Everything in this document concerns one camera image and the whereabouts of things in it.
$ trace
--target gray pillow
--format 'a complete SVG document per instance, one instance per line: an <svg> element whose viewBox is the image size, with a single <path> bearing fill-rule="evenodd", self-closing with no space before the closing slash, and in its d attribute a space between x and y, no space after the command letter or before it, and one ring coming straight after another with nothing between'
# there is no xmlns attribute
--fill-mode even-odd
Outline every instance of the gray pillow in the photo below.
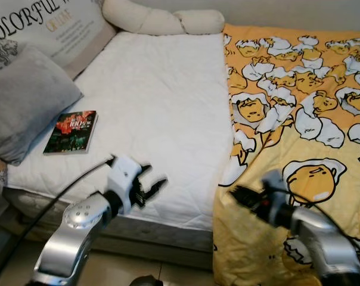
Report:
<svg viewBox="0 0 360 286"><path fill-rule="evenodd" d="M18 166L37 135L81 97L64 70L26 46L0 70L0 158Z"/></svg>

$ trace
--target white bolster pillow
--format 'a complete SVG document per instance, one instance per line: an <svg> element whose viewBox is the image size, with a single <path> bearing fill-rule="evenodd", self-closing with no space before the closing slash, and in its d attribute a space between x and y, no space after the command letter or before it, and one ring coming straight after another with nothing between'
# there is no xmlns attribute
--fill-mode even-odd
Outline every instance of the white bolster pillow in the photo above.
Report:
<svg viewBox="0 0 360 286"><path fill-rule="evenodd" d="M216 10L178 11L148 8L130 0L105 0L103 16L131 33L148 35L212 34L224 28L224 17Z"/></svg>
<svg viewBox="0 0 360 286"><path fill-rule="evenodd" d="M185 10L174 12L187 34L218 34L224 28L225 19L217 10Z"/></svg>

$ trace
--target white cushion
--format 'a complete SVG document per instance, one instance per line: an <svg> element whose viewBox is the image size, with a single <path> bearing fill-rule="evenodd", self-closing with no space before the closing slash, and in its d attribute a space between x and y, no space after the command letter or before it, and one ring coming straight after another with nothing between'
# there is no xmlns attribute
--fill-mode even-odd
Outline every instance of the white cushion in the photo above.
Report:
<svg viewBox="0 0 360 286"><path fill-rule="evenodd" d="M105 0L104 18L131 33L148 35L217 34L224 28L224 17L216 10L178 11L152 9L130 0Z"/></svg>
<svg viewBox="0 0 360 286"><path fill-rule="evenodd" d="M129 0L106 0L104 18L131 33L148 35L184 34L178 18L170 12L148 8Z"/></svg>
<svg viewBox="0 0 360 286"><path fill-rule="evenodd" d="M217 10L177 11L174 15L181 20L187 34L218 34L225 24L223 15Z"/></svg>
<svg viewBox="0 0 360 286"><path fill-rule="evenodd" d="M73 79L116 31L102 17L100 0L0 0L0 67L31 44Z"/></svg>

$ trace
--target mattress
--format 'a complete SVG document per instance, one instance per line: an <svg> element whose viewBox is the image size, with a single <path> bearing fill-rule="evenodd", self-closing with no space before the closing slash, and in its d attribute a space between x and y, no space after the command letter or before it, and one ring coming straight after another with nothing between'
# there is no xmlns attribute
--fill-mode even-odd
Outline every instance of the mattress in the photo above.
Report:
<svg viewBox="0 0 360 286"><path fill-rule="evenodd" d="M127 154L153 170L147 189L169 183L128 216L187 229L212 229L216 186L231 150L222 35L147 36L119 33L75 80L84 97L70 111L97 110L88 154L43 156L53 125L34 141L8 187L55 197L111 154ZM109 167L80 181L62 201L105 188Z"/></svg>
<svg viewBox="0 0 360 286"><path fill-rule="evenodd" d="M18 223L29 223L51 199L20 189L4 188L4 198L25 216ZM67 203L57 202L33 228L33 239L46 241L62 220ZM127 217L115 217L92 245L94 250L154 259L202 269L212 269L213 241L210 231L176 228Z"/></svg>

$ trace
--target cartoon print blanket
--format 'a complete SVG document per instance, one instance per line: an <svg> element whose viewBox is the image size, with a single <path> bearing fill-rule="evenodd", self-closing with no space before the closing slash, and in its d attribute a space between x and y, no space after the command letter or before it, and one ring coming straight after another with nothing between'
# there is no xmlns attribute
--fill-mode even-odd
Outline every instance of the cartoon print blanket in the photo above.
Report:
<svg viewBox="0 0 360 286"><path fill-rule="evenodd" d="M320 285L298 238L228 191L260 191L263 174L280 169L287 203L319 204L360 242L360 33L230 25L224 33L234 142L215 197L216 282Z"/></svg>

